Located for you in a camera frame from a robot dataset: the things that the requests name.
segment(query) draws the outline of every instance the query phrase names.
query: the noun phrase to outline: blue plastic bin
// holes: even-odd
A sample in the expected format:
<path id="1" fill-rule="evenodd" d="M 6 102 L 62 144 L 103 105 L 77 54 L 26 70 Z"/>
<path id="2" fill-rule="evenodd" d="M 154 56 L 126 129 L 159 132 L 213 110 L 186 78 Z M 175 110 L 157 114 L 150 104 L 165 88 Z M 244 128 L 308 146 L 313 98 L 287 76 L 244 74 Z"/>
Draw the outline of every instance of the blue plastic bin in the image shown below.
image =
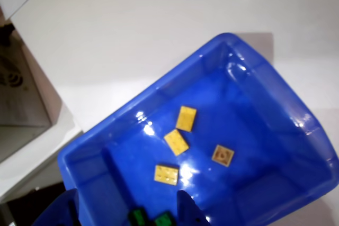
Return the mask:
<path id="1" fill-rule="evenodd" d="M 182 105 L 198 110 L 190 148 L 174 156 L 163 137 Z M 211 160 L 235 151 L 229 167 Z M 79 192 L 82 225 L 125 225 L 143 206 L 171 211 L 185 190 L 211 225 L 267 225 L 338 184 L 338 158 L 322 126 L 273 67 L 234 34 L 216 36 L 93 129 L 66 146 L 59 166 Z M 176 186 L 156 164 L 178 166 Z"/>

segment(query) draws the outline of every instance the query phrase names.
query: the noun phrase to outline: yellow lego brick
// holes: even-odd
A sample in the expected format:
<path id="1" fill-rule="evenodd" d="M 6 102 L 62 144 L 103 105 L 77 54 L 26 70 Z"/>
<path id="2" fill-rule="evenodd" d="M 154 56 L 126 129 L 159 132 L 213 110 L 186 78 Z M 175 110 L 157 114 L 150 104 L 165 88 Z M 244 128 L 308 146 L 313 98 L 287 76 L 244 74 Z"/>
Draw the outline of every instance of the yellow lego brick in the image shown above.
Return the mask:
<path id="1" fill-rule="evenodd" d="M 233 155 L 233 150 L 225 148 L 221 145 L 217 145 L 216 149 L 214 150 L 212 160 L 228 167 L 231 163 Z"/>
<path id="2" fill-rule="evenodd" d="M 186 141 L 177 129 L 174 129 L 172 132 L 167 134 L 165 136 L 165 140 L 176 156 L 185 152 L 189 148 L 189 145 L 187 145 Z"/>
<path id="3" fill-rule="evenodd" d="M 169 185 L 176 185 L 178 182 L 178 173 L 179 170 L 177 168 L 156 165 L 154 180 Z"/>
<path id="4" fill-rule="evenodd" d="M 176 128 L 190 132 L 192 130 L 196 109 L 181 106 L 178 120 L 176 121 Z"/>

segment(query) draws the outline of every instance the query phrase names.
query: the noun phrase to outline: green lego brick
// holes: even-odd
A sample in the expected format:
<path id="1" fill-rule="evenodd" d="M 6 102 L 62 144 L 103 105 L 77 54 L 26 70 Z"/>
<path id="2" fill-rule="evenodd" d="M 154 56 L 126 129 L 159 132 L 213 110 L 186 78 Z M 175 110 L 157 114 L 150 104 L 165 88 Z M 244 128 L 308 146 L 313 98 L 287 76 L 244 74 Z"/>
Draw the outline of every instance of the green lego brick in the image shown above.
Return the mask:
<path id="1" fill-rule="evenodd" d="M 148 226 L 149 220 L 143 208 L 135 209 L 129 213 L 128 219 L 132 226 Z"/>
<path id="2" fill-rule="evenodd" d="M 175 226 L 176 223 L 170 213 L 165 213 L 154 220 L 155 226 Z"/>

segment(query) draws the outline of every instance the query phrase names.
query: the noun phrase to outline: lego brick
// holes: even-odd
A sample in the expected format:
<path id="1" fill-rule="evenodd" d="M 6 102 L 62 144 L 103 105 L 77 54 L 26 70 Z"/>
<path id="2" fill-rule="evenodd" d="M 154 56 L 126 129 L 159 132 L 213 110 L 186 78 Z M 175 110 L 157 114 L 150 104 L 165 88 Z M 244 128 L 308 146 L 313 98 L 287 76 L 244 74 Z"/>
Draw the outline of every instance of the lego brick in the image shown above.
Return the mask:
<path id="1" fill-rule="evenodd" d="M 155 166 L 154 180 L 169 185 L 176 185 L 178 182 L 179 170 L 163 165 Z"/>
<path id="2" fill-rule="evenodd" d="M 145 209 L 142 207 L 134 209 L 128 214 L 131 226 L 149 226 L 151 225 Z"/>
<path id="3" fill-rule="evenodd" d="M 154 225 L 155 226 L 175 226 L 176 223 L 175 223 L 173 216 L 169 212 L 166 212 L 154 220 Z"/>
<path id="4" fill-rule="evenodd" d="M 176 121 L 176 128 L 190 132 L 192 130 L 196 109 L 181 106 L 178 120 Z"/>
<path id="5" fill-rule="evenodd" d="M 187 145 L 186 141 L 177 129 L 174 129 L 172 132 L 167 134 L 165 136 L 165 140 L 176 156 L 180 155 L 189 148 L 189 145 Z"/>
<path id="6" fill-rule="evenodd" d="M 225 148 L 221 145 L 217 145 L 216 149 L 214 150 L 212 160 L 228 167 L 231 163 L 233 155 L 233 150 Z"/>

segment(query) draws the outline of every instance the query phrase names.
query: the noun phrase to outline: white table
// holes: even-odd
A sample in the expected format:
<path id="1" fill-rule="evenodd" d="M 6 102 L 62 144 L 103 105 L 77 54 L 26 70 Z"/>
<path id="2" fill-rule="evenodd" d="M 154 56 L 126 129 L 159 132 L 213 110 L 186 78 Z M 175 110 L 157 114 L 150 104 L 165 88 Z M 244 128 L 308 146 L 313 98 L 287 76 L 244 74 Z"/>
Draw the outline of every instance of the white table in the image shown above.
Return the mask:
<path id="1" fill-rule="evenodd" d="M 339 151 L 338 17 L 338 0 L 29 0 L 12 21 L 85 131 L 215 35 L 272 33 L 274 67 Z M 339 225 L 339 191 L 302 211 Z"/>

